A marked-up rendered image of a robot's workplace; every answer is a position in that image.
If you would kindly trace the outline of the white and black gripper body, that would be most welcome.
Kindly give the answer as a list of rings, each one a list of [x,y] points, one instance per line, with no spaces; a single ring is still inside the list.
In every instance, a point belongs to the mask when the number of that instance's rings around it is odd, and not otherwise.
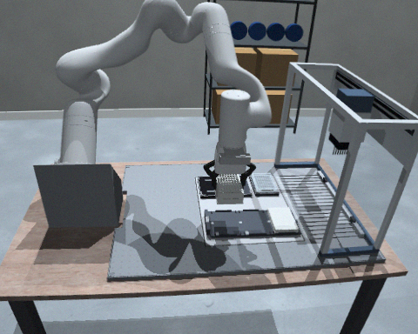
[[[242,147],[244,149],[244,152],[246,153],[246,144],[243,145]],[[225,147],[225,148],[236,150],[242,147],[234,148],[234,149],[228,148],[228,147]],[[215,154],[214,154],[215,164],[213,166],[215,169],[215,173],[217,174],[243,174],[246,172],[246,164],[219,164],[219,153],[225,153],[225,152],[223,149],[223,145],[217,142]]]

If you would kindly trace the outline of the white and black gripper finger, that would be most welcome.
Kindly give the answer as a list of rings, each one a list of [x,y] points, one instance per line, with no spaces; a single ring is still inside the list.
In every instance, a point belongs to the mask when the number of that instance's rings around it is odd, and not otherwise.
[[[204,170],[206,171],[207,175],[212,178],[212,186],[216,190],[216,186],[217,186],[217,178],[216,177],[219,174],[215,173],[215,170],[213,170],[213,171],[209,170],[209,168],[213,167],[214,164],[215,164],[215,159],[213,161],[211,161],[210,163],[205,164],[203,167],[204,167]]]
[[[256,169],[255,164],[250,163],[250,165],[246,165],[250,167],[245,173],[240,174],[240,182],[242,184],[242,188],[244,189],[244,186],[246,186],[246,179],[253,173],[253,171]]]

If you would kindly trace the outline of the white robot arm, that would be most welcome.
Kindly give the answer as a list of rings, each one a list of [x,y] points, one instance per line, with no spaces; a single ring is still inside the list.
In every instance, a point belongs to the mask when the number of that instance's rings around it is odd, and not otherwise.
[[[111,89],[101,69],[124,65],[142,55],[157,29],[175,43],[189,43],[203,32],[213,80],[239,89],[221,93],[219,143],[225,153],[219,153],[219,164],[250,165],[250,153],[242,147],[246,132],[265,127],[272,119],[265,88],[239,67],[222,6],[200,3],[188,17],[176,0],[145,0],[130,28],[107,43],[68,52],[57,61],[57,78],[78,92],[79,99],[64,107],[61,154],[55,164],[96,163],[98,108]]]

